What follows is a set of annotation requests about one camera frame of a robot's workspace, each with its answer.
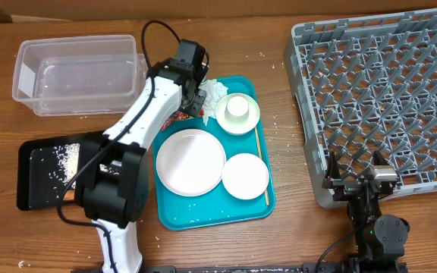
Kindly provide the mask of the white napkin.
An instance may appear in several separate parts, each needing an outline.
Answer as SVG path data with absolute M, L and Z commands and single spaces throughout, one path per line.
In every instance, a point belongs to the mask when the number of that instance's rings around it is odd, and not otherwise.
M 200 90 L 206 92 L 206 99 L 203 103 L 203 123 L 208 124 L 210 118 L 216 119 L 216 107 L 218 103 L 228 94 L 228 88 L 217 79 L 206 80 L 200 85 Z

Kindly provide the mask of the red snack wrapper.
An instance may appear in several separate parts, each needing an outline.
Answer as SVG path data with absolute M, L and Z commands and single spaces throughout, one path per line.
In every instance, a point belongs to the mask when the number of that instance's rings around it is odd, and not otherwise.
M 188 115 L 182 111 L 176 111 L 172 114 L 162 125 L 161 131 L 164 132 L 169 126 L 171 126 L 176 121 L 186 121 L 189 119 L 193 119 L 193 116 Z

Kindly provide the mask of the large white plate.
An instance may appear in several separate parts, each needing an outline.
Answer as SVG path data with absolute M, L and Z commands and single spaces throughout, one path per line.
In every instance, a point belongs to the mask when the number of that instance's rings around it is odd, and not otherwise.
M 213 190 L 222 179 L 225 149 L 212 134 L 199 129 L 180 130 L 159 148 L 156 171 L 171 192 L 186 197 Z

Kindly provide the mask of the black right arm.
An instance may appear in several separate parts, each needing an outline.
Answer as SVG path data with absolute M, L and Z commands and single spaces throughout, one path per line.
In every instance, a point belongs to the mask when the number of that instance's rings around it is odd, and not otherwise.
M 328 167 L 322 187 L 334 190 L 334 201 L 347 203 L 347 216 L 353 230 L 333 243 L 317 260 L 314 272 L 384 272 L 405 273 L 404 244 L 410 231 L 409 223 L 394 215 L 384 215 L 379 200 L 393 194 L 400 180 L 396 170 L 378 151 L 373 153 L 373 165 L 355 180 L 341 179 L 334 152 L 329 153 Z M 357 253 L 348 254 L 340 262 L 325 262 L 324 258 L 337 246 L 355 238 Z

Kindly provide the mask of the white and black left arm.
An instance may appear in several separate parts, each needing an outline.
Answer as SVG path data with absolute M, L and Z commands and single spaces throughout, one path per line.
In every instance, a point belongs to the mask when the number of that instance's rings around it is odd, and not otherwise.
M 208 53 L 182 39 L 173 58 L 157 62 L 139 97 L 101 137 L 80 143 L 74 198 L 95 227 L 104 254 L 103 272 L 138 272 L 136 221 L 148 195 L 146 152 L 176 111 L 200 113 L 206 94 L 199 85 L 209 69 Z

